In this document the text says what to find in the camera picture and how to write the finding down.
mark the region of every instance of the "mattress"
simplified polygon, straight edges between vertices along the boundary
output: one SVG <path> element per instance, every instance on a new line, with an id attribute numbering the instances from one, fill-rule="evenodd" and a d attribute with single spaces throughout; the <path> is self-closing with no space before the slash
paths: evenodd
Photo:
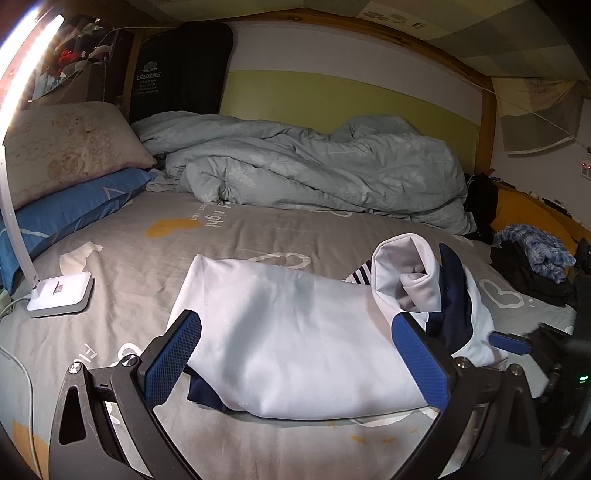
<path id="1" fill-rule="evenodd" d="M 267 262 L 344 279 L 381 241 L 405 232 L 421 235 L 435 252 L 440 242 L 456 251 L 478 283 L 498 330 L 521 334 L 539 322 L 561 329 L 572 326 L 571 308 L 515 292 L 488 265 L 487 245 L 442 229 L 364 213 L 213 205 L 200 203 L 192 194 L 145 192 L 36 259 L 42 277 L 92 273 L 95 286 L 85 311 L 32 319 L 26 302 L 21 302 L 0 322 L 0 345 L 21 360 L 33 383 L 35 446 L 42 470 L 47 470 L 53 413 L 68 365 L 78 360 L 87 368 L 108 367 L 128 353 L 141 353 L 165 331 L 196 254 Z M 21 284 L 16 295 L 26 293 L 26 284 Z M 543 375 L 531 359 L 517 360 L 533 392 L 539 394 Z M 0 378 L 0 421 L 30 459 L 26 378 L 1 355 Z M 432 409 L 422 408 L 370 419 L 265 420 L 189 402 L 188 389 L 189 377 L 182 374 L 168 401 L 155 412 L 204 479 L 390 478 L 436 416 Z M 108 407 L 131 464 L 145 472 L 117 407 Z M 459 449 L 456 463 L 461 453 Z"/>

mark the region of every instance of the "white wall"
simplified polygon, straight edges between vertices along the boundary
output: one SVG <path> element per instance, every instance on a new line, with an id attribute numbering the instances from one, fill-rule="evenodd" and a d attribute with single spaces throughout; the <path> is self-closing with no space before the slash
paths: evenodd
<path id="1" fill-rule="evenodd" d="M 293 22 L 233 22 L 230 70 L 332 75 L 405 93 L 480 125 L 478 87 L 395 44 L 335 28 Z"/>
<path id="2" fill-rule="evenodd" d="M 591 145 L 591 100 L 584 101 L 577 139 Z M 493 175 L 522 192 L 534 191 L 540 197 L 559 200 L 591 230 L 591 180 L 580 175 L 584 154 L 584 148 L 573 142 L 539 155 L 509 157 L 497 120 L 491 167 L 495 169 Z"/>

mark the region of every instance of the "blue gripper pad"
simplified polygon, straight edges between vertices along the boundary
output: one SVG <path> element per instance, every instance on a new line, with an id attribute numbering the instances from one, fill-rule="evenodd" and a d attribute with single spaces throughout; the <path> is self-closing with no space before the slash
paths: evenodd
<path id="1" fill-rule="evenodd" d="M 199 315 L 185 310 L 164 335 L 152 340 L 141 356 L 145 373 L 144 381 L 139 382 L 140 387 L 144 384 L 142 390 L 148 408 L 166 402 L 200 338 Z"/>
<path id="2" fill-rule="evenodd" d="M 443 411 L 452 394 L 450 376 L 430 350 L 427 338 L 426 333 L 422 332 L 410 314 L 399 313 L 392 320 L 394 345 L 425 401 L 428 405 Z"/>
<path id="3" fill-rule="evenodd" d="M 488 342 L 501 350 L 515 353 L 516 355 L 525 355 L 531 352 L 531 342 L 519 335 L 510 333 L 491 332 L 488 336 Z"/>

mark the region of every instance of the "pink pillow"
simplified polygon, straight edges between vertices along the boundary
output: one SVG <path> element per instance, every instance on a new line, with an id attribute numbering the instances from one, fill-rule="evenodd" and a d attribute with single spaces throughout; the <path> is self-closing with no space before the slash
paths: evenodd
<path id="1" fill-rule="evenodd" d="M 4 145 L 15 209 L 122 168 L 155 163 L 119 109 L 105 102 L 20 112 Z"/>

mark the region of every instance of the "white heart outline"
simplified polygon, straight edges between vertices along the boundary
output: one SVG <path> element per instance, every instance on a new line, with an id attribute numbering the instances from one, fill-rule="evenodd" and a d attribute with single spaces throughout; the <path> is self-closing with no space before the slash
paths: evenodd
<path id="1" fill-rule="evenodd" d="M 466 238 L 465 236 L 454 235 L 454 237 L 456 237 L 460 242 L 464 242 L 465 244 L 468 244 L 471 247 L 474 246 L 474 242 L 472 240 L 470 240 L 469 238 Z"/>
<path id="2" fill-rule="evenodd" d="M 510 291 L 510 290 L 501 290 L 500 286 L 498 286 L 495 282 L 493 282 L 492 280 L 488 280 L 488 278 L 483 278 L 480 280 L 480 282 L 478 282 L 480 284 L 481 289 L 484 291 L 484 293 L 486 293 L 488 295 L 488 297 L 496 303 L 496 306 L 498 306 L 500 309 L 518 309 L 519 307 L 522 307 L 523 305 L 525 305 L 525 301 L 523 299 L 523 295 L 521 295 L 521 293 L 516 292 L 516 291 Z M 500 303 L 496 298 L 494 298 L 491 293 L 486 289 L 486 287 L 484 286 L 485 283 L 490 283 L 493 287 L 496 288 L 496 292 L 497 295 L 499 296 L 503 296 L 503 295 L 513 295 L 515 297 L 517 297 L 519 299 L 519 303 L 511 303 L 509 305 L 505 305 L 503 303 Z"/>
<path id="3" fill-rule="evenodd" d="M 342 218 L 349 218 L 351 215 L 353 215 L 353 212 L 335 212 L 334 210 L 310 210 L 313 213 L 332 213 L 333 215 L 336 215 L 337 217 L 342 217 Z"/>
<path id="4" fill-rule="evenodd" d="M 286 268 L 291 268 L 292 270 L 299 270 L 301 268 L 307 267 L 312 263 L 312 259 L 307 255 L 298 254 L 295 252 L 283 253 L 283 252 L 275 252 L 274 254 L 266 254 L 266 255 L 259 255 L 258 257 L 248 258 L 249 262 L 260 262 L 261 260 L 266 260 L 268 258 L 277 258 L 277 257 L 290 257 L 290 256 L 298 257 L 301 261 L 297 265 L 285 266 Z"/>

